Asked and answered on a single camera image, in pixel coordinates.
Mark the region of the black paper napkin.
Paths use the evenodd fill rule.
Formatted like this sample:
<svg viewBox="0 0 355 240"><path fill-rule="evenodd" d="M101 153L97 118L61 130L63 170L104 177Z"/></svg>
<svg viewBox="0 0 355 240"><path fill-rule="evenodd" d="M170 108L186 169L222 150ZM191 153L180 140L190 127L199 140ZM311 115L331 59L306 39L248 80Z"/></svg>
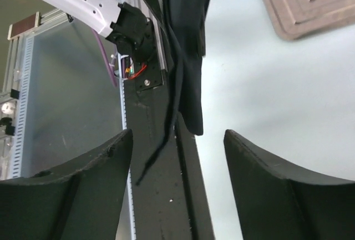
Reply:
<svg viewBox="0 0 355 240"><path fill-rule="evenodd" d="M162 15L173 68L168 77L169 104L161 143L145 163L136 185L140 185L160 157L182 115L190 133L204 133L201 105L202 58L206 54L205 18L210 0L162 0Z"/></svg>

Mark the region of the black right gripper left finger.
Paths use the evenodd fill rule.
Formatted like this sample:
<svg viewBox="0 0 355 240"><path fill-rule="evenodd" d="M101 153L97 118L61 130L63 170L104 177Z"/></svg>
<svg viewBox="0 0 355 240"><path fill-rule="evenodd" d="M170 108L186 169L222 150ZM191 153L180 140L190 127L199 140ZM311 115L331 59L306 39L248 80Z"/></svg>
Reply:
<svg viewBox="0 0 355 240"><path fill-rule="evenodd" d="M1 182L2 239L114 239L133 151L126 129L61 165Z"/></svg>

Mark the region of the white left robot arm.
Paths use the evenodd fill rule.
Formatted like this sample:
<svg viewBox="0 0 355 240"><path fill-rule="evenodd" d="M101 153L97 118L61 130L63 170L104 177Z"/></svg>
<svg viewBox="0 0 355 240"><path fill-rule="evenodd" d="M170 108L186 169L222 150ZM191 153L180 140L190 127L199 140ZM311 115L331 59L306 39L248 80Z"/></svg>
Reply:
<svg viewBox="0 0 355 240"><path fill-rule="evenodd" d="M137 7L116 0L43 0L85 23L136 63L156 55L154 26Z"/></svg>

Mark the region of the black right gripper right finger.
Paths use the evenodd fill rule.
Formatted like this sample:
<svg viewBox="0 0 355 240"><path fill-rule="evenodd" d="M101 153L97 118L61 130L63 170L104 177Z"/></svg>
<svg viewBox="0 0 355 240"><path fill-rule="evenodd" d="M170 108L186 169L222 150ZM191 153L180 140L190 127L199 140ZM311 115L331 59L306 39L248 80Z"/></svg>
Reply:
<svg viewBox="0 0 355 240"><path fill-rule="evenodd" d="M225 155L244 239L353 239L354 182L306 169L233 130Z"/></svg>

